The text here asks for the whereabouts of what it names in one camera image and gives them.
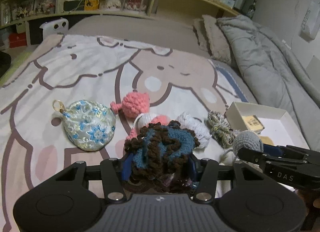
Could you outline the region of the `tissue box on headboard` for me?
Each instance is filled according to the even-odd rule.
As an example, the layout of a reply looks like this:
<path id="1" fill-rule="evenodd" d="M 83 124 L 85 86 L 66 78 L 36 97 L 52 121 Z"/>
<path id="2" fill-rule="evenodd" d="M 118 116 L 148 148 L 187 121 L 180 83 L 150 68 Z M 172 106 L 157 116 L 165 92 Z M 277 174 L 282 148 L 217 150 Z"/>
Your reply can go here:
<path id="1" fill-rule="evenodd" d="M 231 9 L 234 8 L 234 4 L 235 4 L 234 0 L 216 0 L 216 1 L 223 3 L 224 5 L 230 7 Z"/>

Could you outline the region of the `white lavender crochet toy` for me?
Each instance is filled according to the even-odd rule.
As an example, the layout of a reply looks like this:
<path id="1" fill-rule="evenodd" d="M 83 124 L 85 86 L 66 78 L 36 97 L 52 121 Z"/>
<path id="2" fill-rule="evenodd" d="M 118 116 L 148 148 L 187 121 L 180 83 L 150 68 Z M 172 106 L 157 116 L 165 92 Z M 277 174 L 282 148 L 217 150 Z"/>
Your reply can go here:
<path id="1" fill-rule="evenodd" d="M 211 135 L 207 126 L 197 118 L 194 118 L 190 114 L 184 112 L 180 114 L 176 120 L 180 123 L 182 129 L 192 130 L 200 145 L 197 147 L 199 150 L 205 149 L 209 145 Z"/>

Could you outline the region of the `grey crochet ball toy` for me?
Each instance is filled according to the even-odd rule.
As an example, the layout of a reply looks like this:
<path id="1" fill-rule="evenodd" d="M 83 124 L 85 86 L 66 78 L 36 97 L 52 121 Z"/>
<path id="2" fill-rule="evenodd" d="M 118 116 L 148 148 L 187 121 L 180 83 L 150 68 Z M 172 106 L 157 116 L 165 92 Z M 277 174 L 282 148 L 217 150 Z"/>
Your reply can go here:
<path id="1" fill-rule="evenodd" d="M 252 131 L 242 131 L 235 135 L 231 141 L 231 145 L 220 157 L 220 163 L 224 162 L 227 159 L 227 155 L 232 152 L 235 158 L 238 157 L 240 149 L 245 148 L 257 152 L 264 151 L 264 144 L 261 141 L 260 137 Z"/>

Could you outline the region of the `grey quilted comforter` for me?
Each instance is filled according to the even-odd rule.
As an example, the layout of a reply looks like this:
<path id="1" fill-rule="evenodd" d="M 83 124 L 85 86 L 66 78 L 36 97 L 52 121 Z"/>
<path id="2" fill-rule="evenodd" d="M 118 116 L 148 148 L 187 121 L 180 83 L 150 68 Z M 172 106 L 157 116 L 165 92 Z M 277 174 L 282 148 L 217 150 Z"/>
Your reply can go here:
<path id="1" fill-rule="evenodd" d="M 257 102 L 286 110 L 310 149 L 319 151 L 319 88 L 295 54 L 246 16 L 219 18 L 217 24 Z"/>

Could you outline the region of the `blue brown crochet scrunchie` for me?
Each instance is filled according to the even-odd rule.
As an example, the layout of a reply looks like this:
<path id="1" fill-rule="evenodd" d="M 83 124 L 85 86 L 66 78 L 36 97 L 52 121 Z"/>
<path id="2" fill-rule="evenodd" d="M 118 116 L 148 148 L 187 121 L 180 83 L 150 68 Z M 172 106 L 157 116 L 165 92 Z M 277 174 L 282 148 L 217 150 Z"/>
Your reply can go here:
<path id="1" fill-rule="evenodd" d="M 168 125 L 150 123 L 135 138 L 126 140 L 124 150 L 133 155 L 131 175 L 125 189 L 133 193 L 192 193 L 189 157 L 200 146 L 194 131 L 178 121 Z"/>

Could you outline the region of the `beige fluffy pillow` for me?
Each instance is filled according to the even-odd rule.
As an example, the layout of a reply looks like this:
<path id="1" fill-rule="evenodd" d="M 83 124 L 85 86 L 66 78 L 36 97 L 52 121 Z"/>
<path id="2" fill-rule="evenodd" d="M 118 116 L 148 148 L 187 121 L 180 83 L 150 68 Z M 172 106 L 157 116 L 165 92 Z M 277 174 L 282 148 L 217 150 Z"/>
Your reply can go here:
<path id="1" fill-rule="evenodd" d="M 202 18 L 193 20 L 193 28 L 200 49 L 208 52 L 212 59 L 234 66 L 232 49 L 216 18 L 202 15 Z"/>

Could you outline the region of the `cartoon animal print blanket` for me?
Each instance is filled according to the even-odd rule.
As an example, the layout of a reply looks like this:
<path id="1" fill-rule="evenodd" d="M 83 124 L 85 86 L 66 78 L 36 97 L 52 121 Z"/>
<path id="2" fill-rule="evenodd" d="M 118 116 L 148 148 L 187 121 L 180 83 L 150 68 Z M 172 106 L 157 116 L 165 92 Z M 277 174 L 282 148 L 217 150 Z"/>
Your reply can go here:
<path id="1" fill-rule="evenodd" d="M 132 120 L 116 117 L 114 138 L 84 152 L 66 137 L 54 101 L 120 103 L 131 91 L 150 96 L 150 112 L 203 120 L 234 101 L 253 102 L 227 64 L 171 48 L 102 36 L 50 36 L 1 86 L 1 231 L 17 231 L 16 200 L 77 160 L 120 158 Z"/>

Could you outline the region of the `white panda face device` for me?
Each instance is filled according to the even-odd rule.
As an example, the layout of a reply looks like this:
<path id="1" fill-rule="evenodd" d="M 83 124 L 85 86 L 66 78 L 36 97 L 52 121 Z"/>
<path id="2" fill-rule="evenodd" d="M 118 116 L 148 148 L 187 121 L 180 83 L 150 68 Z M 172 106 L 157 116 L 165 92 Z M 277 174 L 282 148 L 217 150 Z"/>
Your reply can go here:
<path id="1" fill-rule="evenodd" d="M 60 18 L 45 22 L 40 26 L 40 29 L 42 29 L 43 39 L 46 39 L 52 34 L 66 34 L 69 29 L 69 21 L 65 18 Z"/>

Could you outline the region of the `yellow bag on shelf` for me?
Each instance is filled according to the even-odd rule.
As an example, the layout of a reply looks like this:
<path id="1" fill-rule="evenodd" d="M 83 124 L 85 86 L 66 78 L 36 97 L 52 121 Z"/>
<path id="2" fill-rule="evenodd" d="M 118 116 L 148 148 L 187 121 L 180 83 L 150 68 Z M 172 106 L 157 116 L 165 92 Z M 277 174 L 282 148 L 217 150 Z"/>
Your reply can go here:
<path id="1" fill-rule="evenodd" d="M 85 11 L 99 10 L 100 0 L 85 0 Z"/>

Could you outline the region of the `dark glass bottle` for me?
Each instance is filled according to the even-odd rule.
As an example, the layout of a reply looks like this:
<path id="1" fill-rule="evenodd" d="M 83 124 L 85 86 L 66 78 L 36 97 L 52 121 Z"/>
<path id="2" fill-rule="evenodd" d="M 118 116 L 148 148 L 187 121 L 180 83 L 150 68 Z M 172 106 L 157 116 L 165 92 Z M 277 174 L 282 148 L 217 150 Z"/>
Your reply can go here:
<path id="1" fill-rule="evenodd" d="M 253 15 L 254 15 L 254 13 L 255 13 L 256 3 L 257 3 L 257 0 L 253 0 L 253 3 L 252 3 L 251 5 L 249 5 L 248 11 L 247 11 L 247 16 L 248 16 L 250 19 L 253 18 Z"/>

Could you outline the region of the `red box on shelf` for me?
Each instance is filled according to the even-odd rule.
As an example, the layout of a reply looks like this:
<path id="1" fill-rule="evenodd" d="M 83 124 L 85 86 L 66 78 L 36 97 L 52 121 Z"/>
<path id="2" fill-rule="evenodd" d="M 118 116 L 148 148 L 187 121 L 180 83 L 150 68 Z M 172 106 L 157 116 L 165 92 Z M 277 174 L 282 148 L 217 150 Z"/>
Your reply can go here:
<path id="1" fill-rule="evenodd" d="M 27 46 L 26 33 L 11 33 L 9 34 L 9 47 L 22 47 Z"/>

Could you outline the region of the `white cardboard tray box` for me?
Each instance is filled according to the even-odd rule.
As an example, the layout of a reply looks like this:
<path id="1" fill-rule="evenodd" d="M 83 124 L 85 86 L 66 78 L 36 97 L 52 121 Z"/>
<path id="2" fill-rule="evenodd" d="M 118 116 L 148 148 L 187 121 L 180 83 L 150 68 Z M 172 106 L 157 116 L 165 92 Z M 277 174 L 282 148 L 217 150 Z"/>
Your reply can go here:
<path id="1" fill-rule="evenodd" d="M 225 116 L 234 130 L 245 131 L 248 127 L 244 117 L 256 116 L 264 129 L 260 135 L 268 137 L 274 145 L 294 145 L 308 149 L 309 146 L 286 110 L 259 104 L 233 102 Z"/>

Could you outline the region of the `yellow patterned small box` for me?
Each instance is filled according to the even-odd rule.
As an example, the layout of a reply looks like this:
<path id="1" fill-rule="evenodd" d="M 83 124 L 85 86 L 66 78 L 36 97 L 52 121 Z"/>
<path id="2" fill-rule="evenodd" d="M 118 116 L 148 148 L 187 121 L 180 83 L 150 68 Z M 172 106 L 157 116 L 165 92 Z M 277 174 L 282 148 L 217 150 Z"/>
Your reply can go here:
<path id="1" fill-rule="evenodd" d="M 261 133 L 265 127 L 256 115 L 242 116 L 245 126 L 248 130 L 257 134 Z"/>

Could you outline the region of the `pink white crochet doll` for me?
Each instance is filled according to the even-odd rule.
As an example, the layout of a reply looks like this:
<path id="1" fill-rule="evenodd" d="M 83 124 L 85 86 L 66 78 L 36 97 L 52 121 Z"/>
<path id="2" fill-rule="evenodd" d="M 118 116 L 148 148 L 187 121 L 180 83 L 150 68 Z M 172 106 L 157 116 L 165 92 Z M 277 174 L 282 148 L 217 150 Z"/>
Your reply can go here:
<path id="1" fill-rule="evenodd" d="M 122 112 L 125 117 L 134 119 L 133 126 L 126 140 L 136 138 L 140 129 L 149 124 L 168 125 L 170 118 L 166 115 L 150 113 L 150 97 L 148 93 L 129 92 L 121 103 L 111 102 L 111 110 L 118 114 Z"/>

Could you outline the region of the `floral silk pouch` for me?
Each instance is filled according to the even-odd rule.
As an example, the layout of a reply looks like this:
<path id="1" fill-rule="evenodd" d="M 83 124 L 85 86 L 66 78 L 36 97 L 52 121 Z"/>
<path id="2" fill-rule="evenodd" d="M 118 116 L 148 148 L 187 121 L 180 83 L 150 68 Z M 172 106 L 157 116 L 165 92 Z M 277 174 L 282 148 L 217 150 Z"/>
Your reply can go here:
<path id="1" fill-rule="evenodd" d="M 61 114 L 69 140 L 83 151 L 98 151 L 114 137 L 116 114 L 101 103 L 80 100 L 66 107 L 54 100 L 53 109 Z"/>

